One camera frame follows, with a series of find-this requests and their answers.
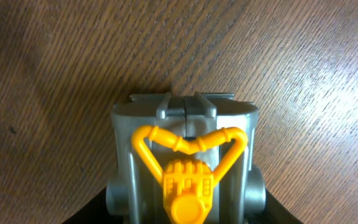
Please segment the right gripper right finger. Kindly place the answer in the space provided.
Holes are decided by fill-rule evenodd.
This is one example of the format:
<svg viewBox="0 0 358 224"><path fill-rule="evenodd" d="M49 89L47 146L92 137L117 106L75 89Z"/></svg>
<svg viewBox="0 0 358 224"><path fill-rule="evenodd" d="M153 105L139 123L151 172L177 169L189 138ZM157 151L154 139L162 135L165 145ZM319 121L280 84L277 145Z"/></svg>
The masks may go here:
<svg viewBox="0 0 358 224"><path fill-rule="evenodd" d="M291 214L268 190L262 212L253 215L253 224L303 224Z"/></svg>

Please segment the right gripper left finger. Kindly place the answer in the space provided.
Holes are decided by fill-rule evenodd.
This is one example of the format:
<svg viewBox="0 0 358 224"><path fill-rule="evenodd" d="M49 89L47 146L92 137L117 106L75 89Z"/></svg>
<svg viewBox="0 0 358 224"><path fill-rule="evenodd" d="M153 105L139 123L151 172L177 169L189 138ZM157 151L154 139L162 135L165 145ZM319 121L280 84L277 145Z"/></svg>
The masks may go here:
<svg viewBox="0 0 358 224"><path fill-rule="evenodd" d="M106 205L106 188L62 224L107 224L111 221Z"/></svg>

